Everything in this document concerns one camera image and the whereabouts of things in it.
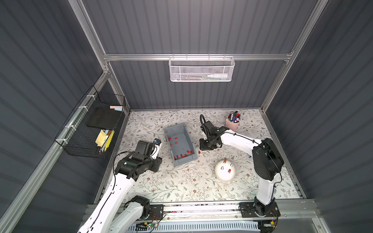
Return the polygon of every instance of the gray wall panel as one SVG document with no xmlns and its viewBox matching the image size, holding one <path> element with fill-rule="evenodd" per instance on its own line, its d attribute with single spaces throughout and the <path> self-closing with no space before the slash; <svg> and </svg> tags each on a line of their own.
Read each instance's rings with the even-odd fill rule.
<svg viewBox="0 0 373 233">
<path fill-rule="evenodd" d="M 329 1 L 267 111 L 332 232 L 373 220 L 372 11 L 372 1 Z"/>
<path fill-rule="evenodd" d="M 106 53 L 287 53 L 316 0 L 87 1 Z"/>
<path fill-rule="evenodd" d="M 2 216 L 102 69 L 67 1 L 1 1 L 0 37 Z M 107 163 L 63 153 L 13 232 L 75 232 Z"/>
<path fill-rule="evenodd" d="M 260 107 L 282 61 L 236 61 L 230 82 L 171 82 L 166 61 L 112 61 L 131 109 Z"/>
</svg>

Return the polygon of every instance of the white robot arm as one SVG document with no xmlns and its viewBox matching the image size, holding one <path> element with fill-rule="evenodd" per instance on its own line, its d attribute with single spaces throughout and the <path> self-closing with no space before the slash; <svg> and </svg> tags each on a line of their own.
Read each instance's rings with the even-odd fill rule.
<svg viewBox="0 0 373 233">
<path fill-rule="evenodd" d="M 200 150 L 214 150 L 219 145 L 231 145 L 253 157 L 254 168 L 259 175 L 259 188 L 254 199 L 254 206 L 250 209 L 260 217 L 266 216 L 276 207 L 273 198 L 275 180 L 280 175 L 284 161 L 273 141 L 253 139 L 222 126 L 217 128 L 210 121 L 200 116 L 201 129 L 206 137 L 200 139 Z M 148 199 L 136 196 L 125 210 L 114 219 L 124 196 L 135 184 L 139 175 L 147 170 L 157 172 L 162 158 L 160 152 L 161 141 L 139 141 L 135 152 L 129 153 L 118 162 L 114 171 L 114 178 L 92 215 L 79 229 L 78 233 L 106 233 L 124 232 L 137 219 L 145 219 L 150 213 Z"/>
<path fill-rule="evenodd" d="M 236 147 L 253 157 L 255 172 L 259 175 L 258 193 L 254 199 L 255 213 L 260 216 L 269 214 L 274 202 L 274 187 L 276 180 L 281 176 L 284 161 L 275 144 L 269 138 L 264 140 L 249 138 L 238 134 L 227 127 L 215 127 L 200 115 L 201 129 L 205 135 L 200 139 L 200 150 L 214 150 L 217 144 Z"/>
<path fill-rule="evenodd" d="M 114 177 L 101 201 L 78 233 L 124 232 L 137 219 L 149 215 L 150 202 L 140 196 L 134 197 L 126 209 L 114 219 L 120 204 L 139 175 L 147 170 L 157 172 L 162 158 L 158 157 L 161 140 L 139 141 L 136 150 L 118 162 Z"/>
</svg>

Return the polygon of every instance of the white wire basket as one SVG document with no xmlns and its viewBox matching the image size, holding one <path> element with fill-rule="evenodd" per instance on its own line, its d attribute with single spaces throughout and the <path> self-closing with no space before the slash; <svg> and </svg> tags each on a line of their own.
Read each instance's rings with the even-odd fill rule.
<svg viewBox="0 0 373 233">
<path fill-rule="evenodd" d="M 233 57 L 170 57 L 172 82 L 230 82 L 235 62 Z"/>
</svg>

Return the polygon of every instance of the patterned table surface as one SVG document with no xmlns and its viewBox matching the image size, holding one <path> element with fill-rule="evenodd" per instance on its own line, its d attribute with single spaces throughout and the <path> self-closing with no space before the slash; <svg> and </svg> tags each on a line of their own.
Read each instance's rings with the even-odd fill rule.
<svg viewBox="0 0 373 233">
<path fill-rule="evenodd" d="M 254 171 L 253 158 L 229 145 L 214 151 L 201 151 L 198 159 L 174 168 L 170 150 L 166 144 L 164 128 L 185 123 L 187 130 L 199 151 L 200 114 L 206 121 L 215 126 L 225 124 L 230 110 L 191 110 L 191 111 L 135 111 L 131 112 L 126 130 L 120 145 L 121 151 L 134 151 L 139 140 L 162 140 L 160 157 L 163 162 L 157 173 L 146 171 L 130 189 L 123 202 L 136 195 L 144 196 L 151 202 L 172 201 L 222 201 L 254 199 L 258 191 L 258 175 Z M 259 110 L 238 110 L 241 114 L 241 125 L 237 132 L 251 138 L 270 138 L 268 129 Z M 119 155 L 118 161 L 125 157 Z M 236 167 L 236 176 L 229 182 L 219 181 L 214 173 L 218 161 L 227 159 Z M 281 175 L 283 181 L 275 189 L 276 199 L 299 198 L 286 167 Z"/>
</svg>

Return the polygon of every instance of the pink cup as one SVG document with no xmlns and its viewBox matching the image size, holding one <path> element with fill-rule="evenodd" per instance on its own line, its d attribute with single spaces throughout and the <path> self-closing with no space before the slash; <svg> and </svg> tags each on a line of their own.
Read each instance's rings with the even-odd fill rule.
<svg viewBox="0 0 373 233">
<path fill-rule="evenodd" d="M 227 118 L 225 119 L 225 127 L 228 127 L 229 129 L 233 130 L 234 132 L 237 131 L 237 128 L 240 124 L 241 124 L 241 121 L 233 123 L 233 122 L 230 122 Z"/>
</svg>

